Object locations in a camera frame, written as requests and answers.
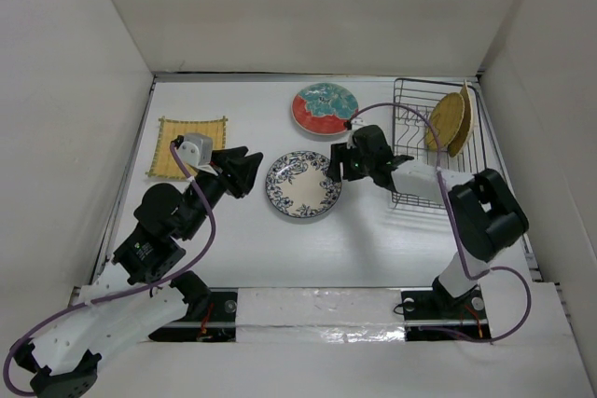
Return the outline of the fan-shaped bamboo tray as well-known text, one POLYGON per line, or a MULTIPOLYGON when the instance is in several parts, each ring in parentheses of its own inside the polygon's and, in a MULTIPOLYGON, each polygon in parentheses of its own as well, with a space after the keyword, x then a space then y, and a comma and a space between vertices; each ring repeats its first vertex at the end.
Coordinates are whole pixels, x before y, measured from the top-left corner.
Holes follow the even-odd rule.
POLYGON ((460 95, 464 99, 465 110, 461 126, 454 139, 448 145, 448 154, 451 158, 456 158, 463 151, 474 130, 474 102, 466 80, 460 89, 460 95))

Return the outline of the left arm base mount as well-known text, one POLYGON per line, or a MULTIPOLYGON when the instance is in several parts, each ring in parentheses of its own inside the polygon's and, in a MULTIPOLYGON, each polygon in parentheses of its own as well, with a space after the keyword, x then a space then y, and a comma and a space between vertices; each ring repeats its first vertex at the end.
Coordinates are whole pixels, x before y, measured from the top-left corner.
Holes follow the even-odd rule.
POLYGON ((148 338, 161 343, 235 342, 237 310, 237 289, 214 289, 203 310, 165 324, 148 338))

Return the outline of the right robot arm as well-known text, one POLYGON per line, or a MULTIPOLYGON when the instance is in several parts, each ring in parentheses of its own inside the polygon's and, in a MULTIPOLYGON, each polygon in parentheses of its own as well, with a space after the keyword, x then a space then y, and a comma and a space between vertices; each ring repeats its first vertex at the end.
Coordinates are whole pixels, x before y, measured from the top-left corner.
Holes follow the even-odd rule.
POLYGON ((395 155, 377 125, 354 130, 347 142, 331 145, 327 176, 334 182, 368 177, 394 194, 444 206, 457 249, 432 283, 431 306, 442 317, 464 307, 495 257, 529 229, 526 214, 498 171, 454 172, 395 155))

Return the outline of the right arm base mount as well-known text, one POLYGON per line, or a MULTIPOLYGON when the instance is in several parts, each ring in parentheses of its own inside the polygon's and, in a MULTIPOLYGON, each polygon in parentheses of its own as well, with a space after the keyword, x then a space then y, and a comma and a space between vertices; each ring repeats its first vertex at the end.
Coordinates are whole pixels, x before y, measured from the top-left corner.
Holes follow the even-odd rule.
POLYGON ((481 341, 492 337, 478 285, 456 299, 437 281, 431 287, 403 289, 393 313, 403 318, 408 342, 481 341))

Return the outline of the round bamboo plate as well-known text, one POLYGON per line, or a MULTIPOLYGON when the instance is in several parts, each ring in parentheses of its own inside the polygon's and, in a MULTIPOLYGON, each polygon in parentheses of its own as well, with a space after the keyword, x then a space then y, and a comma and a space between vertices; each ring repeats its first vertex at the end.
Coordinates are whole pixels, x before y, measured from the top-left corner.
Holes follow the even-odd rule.
POLYGON ((425 133, 425 144, 431 150, 446 148, 458 134, 465 116, 464 97, 457 92, 444 96, 428 120, 431 127, 425 133))

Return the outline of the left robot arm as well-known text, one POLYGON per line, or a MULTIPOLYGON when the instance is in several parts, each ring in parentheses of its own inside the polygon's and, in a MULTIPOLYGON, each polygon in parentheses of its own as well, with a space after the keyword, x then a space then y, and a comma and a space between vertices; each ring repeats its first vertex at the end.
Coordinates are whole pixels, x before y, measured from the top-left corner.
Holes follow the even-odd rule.
POLYGON ((10 348, 3 365, 7 389, 22 397, 80 397, 124 350, 167 323, 201 318, 211 291, 192 267, 206 252, 180 267, 186 255, 180 244, 208 223, 205 245, 212 246, 214 207, 225 196, 248 195, 262 159, 245 146, 216 150, 207 172, 187 176, 185 190, 151 186, 134 212, 134 230, 95 283, 10 348))

